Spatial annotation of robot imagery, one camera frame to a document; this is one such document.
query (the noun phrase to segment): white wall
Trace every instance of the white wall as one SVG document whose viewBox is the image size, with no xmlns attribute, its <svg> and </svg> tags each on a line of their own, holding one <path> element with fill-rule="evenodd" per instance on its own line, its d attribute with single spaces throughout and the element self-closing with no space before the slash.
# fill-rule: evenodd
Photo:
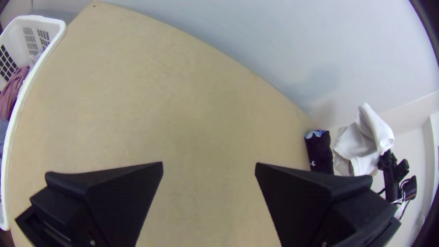
<svg viewBox="0 0 439 247">
<path fill-rule="evenodd" d="M 418 235 L 423 219 L 430 209 L 431 202 L 427 208 L 424 207 L 424 197 L 430 197 L 431 200 L 431 195 L 425 194 L 426 163 L 424 150 L 423 130 L 421 128 L 395 136 L 393 153 L 398 161 L 402 159 L 408 160 L 410 172 L 405 178 L 416 175 L 418 193 L 416 198 L 408 205 L 401 219 L 401 227 L 391 239 L 388 247 L 410 246 Z M 384 188 L 384 177 L 383 172 L 379 171 L 374 176 L 372 190 L 378 192 L 382 188 Z"/>
<path fill-rule="evenodd" d="M 21 15 L 28 15 L 32 9 L 32 0 L 10 0 L 0 15 L 0 23 L 3 29 L 12 19 Z"/>
<path fill-rule="evenodd" d="M 104 1 L 215 46 L 324 128 L 352 120 L 363 102 L 381 113 L 439 89 L 431 44 L 408 0 Z M 34 5 L 80 11 L 88 2 L 34 0 Z"/>
</svg>

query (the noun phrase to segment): white laundry basket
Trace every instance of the white laundry basket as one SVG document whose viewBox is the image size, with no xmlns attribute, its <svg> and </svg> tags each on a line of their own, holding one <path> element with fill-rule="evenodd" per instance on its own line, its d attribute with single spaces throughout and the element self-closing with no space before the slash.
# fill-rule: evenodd
<svg viewBox="0 0 439 247">
<path fill-rule="evenodd" d="M 12 20 L 0 35 L 0 91 L 6 86 L 15 69 L 31 65 L 12 111 L 3 146 L 0 177 L 0 228 L 5 231 L 9 229 L 10 220 L 7 208 L 8 190 L 6 188 L 9 157 L 18 118 L 38 71 L 60 42 L 65 31 L 66 25 L 62 20 L 43 16 L 19 16 Z M 40 56 L 32 66 L 31 59 L 35 59 L 37 55 Z"/>
</svg>

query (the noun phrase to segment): black cloth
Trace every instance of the black cloth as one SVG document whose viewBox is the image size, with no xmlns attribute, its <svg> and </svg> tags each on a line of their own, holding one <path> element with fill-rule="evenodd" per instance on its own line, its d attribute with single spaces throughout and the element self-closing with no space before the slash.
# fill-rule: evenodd
<svg viewBox="0 0 439 247">
<path fill-rule="evenodd" d="M 308 150 L 308 158 L 310 159 L 311 171 L 334 175 L 329 131 L 313 131 L 305 136 L 305 143 Z"/>
</svg>

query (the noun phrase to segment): floor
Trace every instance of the floor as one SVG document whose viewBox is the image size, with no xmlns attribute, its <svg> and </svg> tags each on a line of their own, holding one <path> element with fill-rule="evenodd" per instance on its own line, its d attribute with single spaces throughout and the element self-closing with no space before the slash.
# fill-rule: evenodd
<svg viewBox="0 0 439 247">
<path fill-rule="evenodd" d="M 14 241 L 10 231 L 0 230 L 0 246 L 1 247 L 15 247 Z"/>
</svg>

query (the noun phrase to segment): blue cloth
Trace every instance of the blue cloth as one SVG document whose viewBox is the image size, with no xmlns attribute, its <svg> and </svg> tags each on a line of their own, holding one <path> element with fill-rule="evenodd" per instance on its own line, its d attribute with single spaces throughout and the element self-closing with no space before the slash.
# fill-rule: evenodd
<svg viewBox="0 0 439 247">
<path fill-rule="evenodd" d="M 325 132 L 327 132 L 327 130 L 323 130 L 323 129 L 311 131 L 305 135 L 305 139 L 311 139 L 313 135 L 315 135 L 316 137 L 321 137 L 321 135 Z"/>
</svg>

